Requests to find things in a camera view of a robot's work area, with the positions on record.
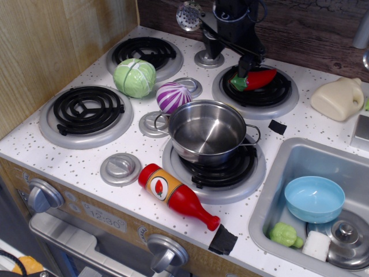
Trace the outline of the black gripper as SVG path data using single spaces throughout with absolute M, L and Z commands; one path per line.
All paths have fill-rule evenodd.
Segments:
M 238 77 L 246 78 L 249 71 L 260 67 L 265 48 L 255 32 L 256 13 L 246 11 L 239 18 L 229 14 L 202 12 L 202 41 L 211 59 L 216 59 L 226 48 L 241 55 L 238 62 Z

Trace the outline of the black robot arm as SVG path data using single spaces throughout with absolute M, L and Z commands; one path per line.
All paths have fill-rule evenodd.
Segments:
M 264 9 L 261 19 L 260 6 Z M 240 55 L 238 76 L 246 77 L 251 69 L 260 66 L 266 53 L 255 31 L 266 14 L 264 1 L 215 1 L 212 11 L 199 16 L 208 57 L 216 59 L 224 48 L 230 48 Z

